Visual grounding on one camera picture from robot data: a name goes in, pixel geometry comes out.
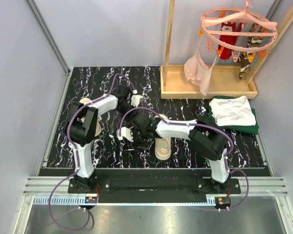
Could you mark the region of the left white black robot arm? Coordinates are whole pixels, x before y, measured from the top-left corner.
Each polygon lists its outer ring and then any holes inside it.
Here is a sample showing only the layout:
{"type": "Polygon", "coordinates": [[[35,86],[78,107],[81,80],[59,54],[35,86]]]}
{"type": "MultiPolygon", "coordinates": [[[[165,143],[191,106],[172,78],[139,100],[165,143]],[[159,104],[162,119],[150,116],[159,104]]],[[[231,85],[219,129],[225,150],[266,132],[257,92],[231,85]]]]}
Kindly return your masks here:
{"type": "Polygon", "coordinates": [[[114,110],[127,112],[140,103],[134,100],[136,97],[136,89],[132,90],[130,87],[123,86],[115,91],[111,90],[97,99],[84,98],[71,105],[65,135],[75,159],[75,171],[72,174],[73,178],[70,179],[73,186],[79,186],[85,193],[90,193],[95,189],[95,169],[91,160],[91,142],[102,131],[98,123],[98,117],[114,110]]]}

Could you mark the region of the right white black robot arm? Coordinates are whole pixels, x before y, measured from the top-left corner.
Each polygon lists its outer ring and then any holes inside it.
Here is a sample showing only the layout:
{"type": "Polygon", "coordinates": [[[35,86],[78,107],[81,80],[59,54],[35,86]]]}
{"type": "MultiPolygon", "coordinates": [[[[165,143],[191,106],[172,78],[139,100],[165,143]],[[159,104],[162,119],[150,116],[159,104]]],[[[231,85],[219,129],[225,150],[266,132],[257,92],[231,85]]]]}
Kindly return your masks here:
{"type": "Polygon", "coordinates": [[[143,148],[149,139],[155,139],[155,155],[159,160],[170,158],[172,138],[189,140],[199,155],[209,161],[213,190],[223,193],[229,188],[230,173],[225,156],[230,137],[216,124],[206,118],[180,121],[155,115],[151,119],[138,111],[126,117],[126,121],[138,130],[133,135],[135,146],[143,148]]]}

